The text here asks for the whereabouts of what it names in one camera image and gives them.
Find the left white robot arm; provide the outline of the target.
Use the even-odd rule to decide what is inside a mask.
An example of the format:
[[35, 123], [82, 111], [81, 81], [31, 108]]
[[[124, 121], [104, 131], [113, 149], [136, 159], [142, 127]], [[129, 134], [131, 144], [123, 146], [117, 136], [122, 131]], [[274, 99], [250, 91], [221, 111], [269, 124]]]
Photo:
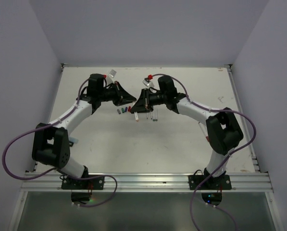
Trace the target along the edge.
[[89, 184], [88, 169], [71, 157], [70, 134], [88, 117], [93, 115], [102, 102], [123, 106], [136, 101], [118, 81], [103, 74], [91, 74], [79, 88], [73, 106], [57, 119], [36, 127], [32, 149], [33, 160], [55, 167], [73, 178], [79, 189]]

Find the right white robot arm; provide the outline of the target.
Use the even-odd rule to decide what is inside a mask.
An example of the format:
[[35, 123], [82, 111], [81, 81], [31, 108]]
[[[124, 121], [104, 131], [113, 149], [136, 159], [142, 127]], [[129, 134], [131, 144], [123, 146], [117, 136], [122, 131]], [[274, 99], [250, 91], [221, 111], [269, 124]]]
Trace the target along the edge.
[[154, 88], [152, 79], [152, 75], [144, 78], [145, 88], [132, 106], [131, 113], [153, 112], [154, 106], [164, 104], [168, 110], [196, 120], [212, 148], [203, 182], [209, 189], [216, 188], [221, 183], [220, 177], [226, 172], [230, 155], [244, 138], [234, 113], [230, 108], [210, 109], [203, 104], [191, 102], [185, 92], [178, 92], [174, 84], [176, 79], [169, 75], [159, 75], [159, 89]]

